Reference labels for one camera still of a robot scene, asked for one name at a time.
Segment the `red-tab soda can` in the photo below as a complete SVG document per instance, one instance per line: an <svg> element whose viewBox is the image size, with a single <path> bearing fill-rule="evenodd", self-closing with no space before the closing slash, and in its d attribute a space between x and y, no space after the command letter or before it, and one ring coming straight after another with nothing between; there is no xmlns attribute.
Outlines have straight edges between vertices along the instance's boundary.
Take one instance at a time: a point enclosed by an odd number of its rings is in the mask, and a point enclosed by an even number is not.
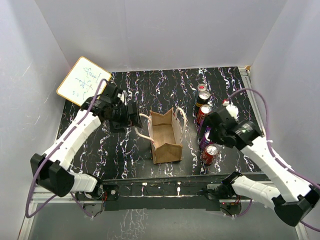
<svg viewBox="0 0 320 240"><path fill-rule="evenodd" d="M200 83L200 84L197 86L197 90L198 90L199 92L202 92L202 91L207 91L208 88L207 88L207 86L206 86L205 84Z"/></svg>

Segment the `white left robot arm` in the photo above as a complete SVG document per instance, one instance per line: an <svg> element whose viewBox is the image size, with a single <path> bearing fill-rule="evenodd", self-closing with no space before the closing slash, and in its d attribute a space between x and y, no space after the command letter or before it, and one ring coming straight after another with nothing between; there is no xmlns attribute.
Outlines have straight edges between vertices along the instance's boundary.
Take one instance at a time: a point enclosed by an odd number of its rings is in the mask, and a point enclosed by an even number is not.
<svg viewBox="0 0 320 240"><path fill-rule="evenodd" d="M70 172L69 167L80 147L104 122L109 123L112 133L142 127L139 104L127 102L127 93L110 83L102 93L84 101L74 121L49 149L31 157L32 184L59 197L83 192L93 200L99 199L104 189L102 180L92 174Z"/></svg>

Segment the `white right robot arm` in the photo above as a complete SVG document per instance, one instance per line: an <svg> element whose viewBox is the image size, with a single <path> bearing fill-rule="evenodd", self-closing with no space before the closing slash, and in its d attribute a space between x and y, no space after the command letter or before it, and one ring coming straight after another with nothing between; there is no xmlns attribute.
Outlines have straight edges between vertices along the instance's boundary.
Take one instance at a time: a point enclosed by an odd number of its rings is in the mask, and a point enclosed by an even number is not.
<svg viewBox="0 0 320 240"><path fill-rule="evenodd" d="M268 208L287 225L295 227L319 203L320 187L303 179L279 156L263 136L260 128L249 120L238 121L238 108L225 101L208 113L199 127L199 136L209 129L208 139L218 145L236 148L249 157L274 186L268 186L233 172L207 194L233 199L237 195L250 198Z"/></svg>

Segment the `purple soda can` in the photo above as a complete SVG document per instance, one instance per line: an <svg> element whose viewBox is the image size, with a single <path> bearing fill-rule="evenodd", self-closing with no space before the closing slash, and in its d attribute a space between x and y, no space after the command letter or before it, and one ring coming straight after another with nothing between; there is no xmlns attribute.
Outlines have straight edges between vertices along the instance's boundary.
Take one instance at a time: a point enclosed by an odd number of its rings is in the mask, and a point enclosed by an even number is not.
<svg viewBox="0 0 320 240"><path fill-rule="evenodd" d="M210 131L208 130L202 137L199 148L203 151L208 145L213 144L214 142L209 139Z"/></svg>

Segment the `red coke can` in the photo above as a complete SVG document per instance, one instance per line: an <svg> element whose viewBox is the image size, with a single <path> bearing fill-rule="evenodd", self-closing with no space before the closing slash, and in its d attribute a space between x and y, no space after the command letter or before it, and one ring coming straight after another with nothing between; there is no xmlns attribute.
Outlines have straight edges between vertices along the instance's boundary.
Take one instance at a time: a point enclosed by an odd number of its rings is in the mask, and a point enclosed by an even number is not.
<svg viewBox="0 0 320 240"><path fill-rule="evenodd" d="M197 125L200 125L202 123L202 121L204 120L205 116L207 114L209 114L211 111L212 111L212 107L210 105L208 105L208 104L202 105L199 108L197 116L196 116Z"/></svg>

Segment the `red soda can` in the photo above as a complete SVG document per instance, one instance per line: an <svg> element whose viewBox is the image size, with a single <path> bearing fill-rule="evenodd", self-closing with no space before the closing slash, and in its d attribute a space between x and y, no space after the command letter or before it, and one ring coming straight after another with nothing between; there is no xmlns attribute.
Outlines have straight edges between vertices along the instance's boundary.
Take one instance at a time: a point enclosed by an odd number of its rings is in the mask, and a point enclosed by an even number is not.
<svg viewBox="0 0 320 240"><path fill-rule="evenodd" d="M211 165L219 155L219 149L215 144L209 144L201 154L201 160L205 165Z"/></svg>

